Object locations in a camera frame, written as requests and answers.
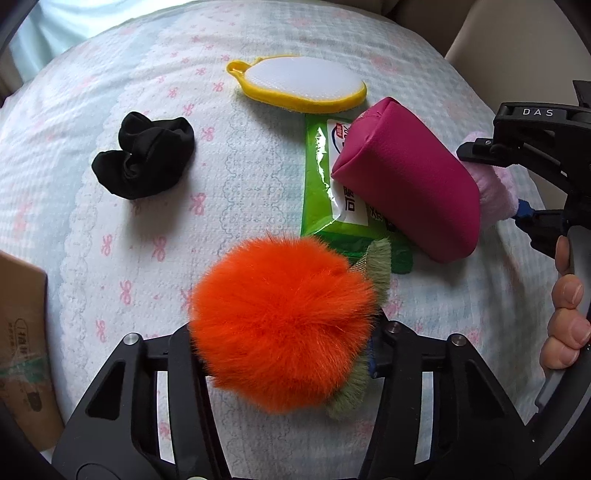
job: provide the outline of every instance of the fingernail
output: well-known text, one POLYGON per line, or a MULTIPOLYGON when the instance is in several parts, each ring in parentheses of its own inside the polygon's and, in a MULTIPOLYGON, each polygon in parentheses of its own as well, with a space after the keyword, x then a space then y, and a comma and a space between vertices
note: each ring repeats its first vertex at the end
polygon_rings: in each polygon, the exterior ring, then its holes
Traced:
POLYGON ((568 282, 562 291, 563 298, 568 300, 572 305, 574 305, 575 300, 577 299, 577 295, 581 291, 582 285, 580 283, 570 281, 568 282))
POLYGON ((570 333, 576 342, 584 345, 587 343, 587 340, 589 340, 589 336, 591 335, 591 323, 581 318, 575 321, 570 329, 570 333))
POLYGON ((566 248, 568 249, 569 247, 569 239, 567 239, 565 236, 560 236, 558 237, 558 241, 556 242, 556 250, 561 249, 561 248, 566 248))
POLYGON ((569 347, 564 346, 558 354, 558 360, 560 360, 563 365, 569 366, 574 363, 578 354, 579 352, 577 350, 572 350, 569 347))

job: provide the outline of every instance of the metal screw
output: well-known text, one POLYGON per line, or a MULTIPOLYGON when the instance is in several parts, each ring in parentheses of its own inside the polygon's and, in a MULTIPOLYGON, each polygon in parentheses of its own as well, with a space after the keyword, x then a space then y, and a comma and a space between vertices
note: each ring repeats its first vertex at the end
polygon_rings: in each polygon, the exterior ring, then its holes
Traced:
POLYGON ((460 335, 459 333, 454 333, 452 335, 452 343, 455 346, 464 346, 467 342, 468 340, 466 340, 466 337, 460 335))
POLYGON ((400 333, 402 325, 400 325, 400 322, 388 322, 387 330, 390 333, 400 333))
POLYGON ((128 333, 123 337, 123 343, 125 345, 133 345, 137 343, 139 340, 139 335, 137 333, 128 333))

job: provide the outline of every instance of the pink plush toy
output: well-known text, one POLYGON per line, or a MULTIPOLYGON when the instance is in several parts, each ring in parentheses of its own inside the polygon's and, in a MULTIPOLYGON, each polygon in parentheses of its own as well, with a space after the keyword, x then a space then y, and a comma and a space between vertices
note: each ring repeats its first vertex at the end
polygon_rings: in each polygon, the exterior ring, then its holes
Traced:
MULTIPOLYGON (((484 132, 472 132, 462 142, 488 138, 484 132)), ((499 220, 507 220, 517 213, 519 200, 513 176, 508 168, 478 163, 461 162, 480 191, 480 229, 486 230, 499 220)))

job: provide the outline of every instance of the black sock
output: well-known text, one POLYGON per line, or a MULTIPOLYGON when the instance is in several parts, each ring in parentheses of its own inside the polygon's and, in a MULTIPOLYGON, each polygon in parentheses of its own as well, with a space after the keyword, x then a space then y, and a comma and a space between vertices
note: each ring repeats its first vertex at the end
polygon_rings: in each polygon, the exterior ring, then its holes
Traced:
POLYGON ((92 171, 111 193, 134 200, 176 185, 195 148, 195 137, 183 117, 153 122, 131 112, 121 122, 119 145, 122 150, 100 152, 92 171))

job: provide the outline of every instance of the blue component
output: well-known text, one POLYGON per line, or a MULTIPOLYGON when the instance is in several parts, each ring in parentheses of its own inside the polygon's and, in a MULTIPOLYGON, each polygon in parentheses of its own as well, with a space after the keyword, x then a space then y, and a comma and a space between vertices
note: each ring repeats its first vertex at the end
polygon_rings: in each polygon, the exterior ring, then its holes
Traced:
POLYGON ((531 205, 526 202, 525 200, 519 199, 519 207, 517 208, 517 213, 513 217, 514 220, 526 217, 534 216, 535 210, 531 207, 531 205))
POLYGON ((367 353, 368 353, 368 357, 369 357, 369 376, 371 378, 376 378, 376 370, 377 370, 377 365, 375 363, 375 357, 374 357, 374 341, 370 338, 368 340, 368 347, 367 347, 367 353))

